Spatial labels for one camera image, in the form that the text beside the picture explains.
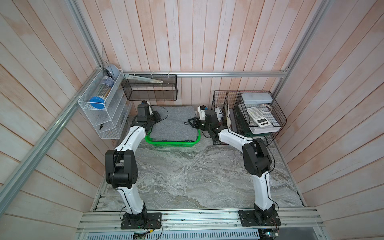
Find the grey felt mat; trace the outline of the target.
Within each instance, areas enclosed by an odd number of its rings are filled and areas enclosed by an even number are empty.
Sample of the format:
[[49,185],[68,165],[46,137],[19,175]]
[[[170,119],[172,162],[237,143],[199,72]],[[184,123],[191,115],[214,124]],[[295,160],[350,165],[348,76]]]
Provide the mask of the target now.
[[194,142],[198,138],[198,130],[191,127],[189,119],[196,116],[194,107],[161,107],[153,106],[161,117],[161,121],[154,124],[150,138],[154,142]]

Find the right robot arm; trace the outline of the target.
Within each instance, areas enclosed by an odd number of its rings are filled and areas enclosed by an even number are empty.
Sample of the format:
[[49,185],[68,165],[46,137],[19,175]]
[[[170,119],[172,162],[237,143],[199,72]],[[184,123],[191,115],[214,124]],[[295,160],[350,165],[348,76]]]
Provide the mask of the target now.
[[188,119],[185,124],[192,128],[209,133],[213,142],[220,141],[228,144],[243,154],[246,171],[252,176],[255,201],[251,211],[239,210],[238,214],[243,227],[275,226],[279,230],[280,208],[272,200],[269,177],[274,170],[271,165],[275,162],[269,154],[268,146],[260,138],[252,139],[237,134],[220,124],[218,114],[214,110],[198,110],[199,117]]

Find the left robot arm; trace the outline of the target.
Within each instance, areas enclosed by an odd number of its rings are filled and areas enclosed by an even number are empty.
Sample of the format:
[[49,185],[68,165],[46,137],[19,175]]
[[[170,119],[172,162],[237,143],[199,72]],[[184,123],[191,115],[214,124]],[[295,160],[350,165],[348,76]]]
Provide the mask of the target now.
[[139,195],[139,170],[135,157],[141,141],[161,120],[159,113],[147,101],[142,101],[126,137],[114,150],[105,154],[106,182],[118,191],[125,204],[125,213],[119,214],[122,230],[146,229],[148,234],[161,227],[162,214],[148,214],[146,204]]

